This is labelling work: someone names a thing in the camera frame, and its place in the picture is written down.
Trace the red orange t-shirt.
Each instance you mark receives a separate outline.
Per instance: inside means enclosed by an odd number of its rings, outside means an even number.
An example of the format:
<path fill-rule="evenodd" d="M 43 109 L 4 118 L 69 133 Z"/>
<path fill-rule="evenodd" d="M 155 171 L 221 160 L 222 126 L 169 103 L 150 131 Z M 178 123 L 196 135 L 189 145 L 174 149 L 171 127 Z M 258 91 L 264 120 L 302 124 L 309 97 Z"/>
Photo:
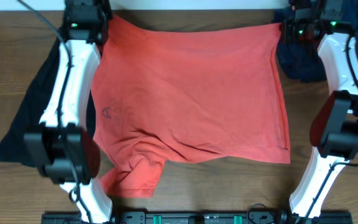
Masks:
<path fill-rule="evenodd" d="M 91 87 L 93 138 L 114 164 L 104 191 L 149 198 L 166 161 L 289 163 L 279 38 L 278 24 L 164 32 L 114 17 Z"/>

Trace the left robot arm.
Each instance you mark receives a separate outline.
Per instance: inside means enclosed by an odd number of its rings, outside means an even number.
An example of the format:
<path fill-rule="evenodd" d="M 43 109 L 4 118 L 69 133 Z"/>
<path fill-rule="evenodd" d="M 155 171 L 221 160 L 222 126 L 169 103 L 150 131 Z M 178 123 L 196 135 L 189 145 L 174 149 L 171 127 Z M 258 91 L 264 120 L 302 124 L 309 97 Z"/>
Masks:
<path fill-rule="evenodd" d="M 42 223 L 118 223 L 98 178 L 101 153 L 86 130 L 91 82 L 108 39 L 112 10 L 106 0 L 65 1 L 61 29 L 24 1 L 56 35 L 59 66 L 49 103 L 24 142 L 36 168 L 67 192 L 79 214 L 45 215 Z"/>

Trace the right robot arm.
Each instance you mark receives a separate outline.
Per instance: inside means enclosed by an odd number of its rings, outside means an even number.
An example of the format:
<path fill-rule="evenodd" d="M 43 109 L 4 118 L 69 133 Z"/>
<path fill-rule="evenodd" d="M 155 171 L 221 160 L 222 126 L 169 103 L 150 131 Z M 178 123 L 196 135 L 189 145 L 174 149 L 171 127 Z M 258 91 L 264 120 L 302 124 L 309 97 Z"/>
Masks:
<path fill-rule="evenodd" d="M 358 167 L 358 26 L 343 20 L 344 1 L 290 1 L 292 16 L 281 25 L 284 43 L 317 41 L 329 98 L 310 128 L 311 157 L 289 198 L 289 211 L 272 215 L 274 223 L 352 223 L 347 211 L 321 209 L 336 177 Z"/>

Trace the folded navy blue clothes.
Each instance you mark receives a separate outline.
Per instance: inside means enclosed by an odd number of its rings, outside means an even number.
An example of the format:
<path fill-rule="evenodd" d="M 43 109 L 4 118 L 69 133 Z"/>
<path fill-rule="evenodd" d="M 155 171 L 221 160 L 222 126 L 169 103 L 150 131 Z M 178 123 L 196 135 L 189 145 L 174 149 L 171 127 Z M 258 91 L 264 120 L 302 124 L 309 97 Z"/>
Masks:
<path fill-rule="evenodd" d="M 358 26 L 358 0 L 344 1 L 343 19 Z M 277 45 L 277 57 L 285 74 L 303 83 L 320 82 L 326 79 L 322 60 L 318 57 L 312 43 L 284 43 L 280 41 Z M 356 32 L 356 55 L 358 59 L 358 30 Z"/>

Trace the black t-shirt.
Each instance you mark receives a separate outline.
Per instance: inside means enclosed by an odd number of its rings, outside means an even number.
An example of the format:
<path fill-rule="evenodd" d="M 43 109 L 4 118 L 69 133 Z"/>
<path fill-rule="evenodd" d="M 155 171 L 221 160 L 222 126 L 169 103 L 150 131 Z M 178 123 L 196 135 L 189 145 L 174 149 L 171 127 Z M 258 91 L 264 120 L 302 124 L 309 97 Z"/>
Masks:
<path fill-rule="evenodd" d="M 35 166 L 26 149 L 24 134 L 38 125 L 49 103 L 60 61 L 59 46 L 60 41 L 57 39 L 30 83 L 8 132 L 1 140 L 0 162 L 20 163 L 27 167 Z"/>

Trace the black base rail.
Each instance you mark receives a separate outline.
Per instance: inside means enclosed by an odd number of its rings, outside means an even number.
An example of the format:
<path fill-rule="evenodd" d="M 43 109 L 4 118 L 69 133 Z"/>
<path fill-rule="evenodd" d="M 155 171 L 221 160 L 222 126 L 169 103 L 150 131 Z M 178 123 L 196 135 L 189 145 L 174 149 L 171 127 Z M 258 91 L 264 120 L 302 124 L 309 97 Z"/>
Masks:
<path fill-rule="evenodd" d="M 72 223 L 114 223 L 114 224 L 353 224 L 351 212 L 344 210 L 322 211 L 317 218 L 302 218 L 286 210 L 265 207 L 251 207 L 243 212 L 202 213 L 202 212 L 145 212 L 131 211 L 113 213 L 108 219 L 98 219 L 87 213 L 46 212 L 41 224 Z"/>

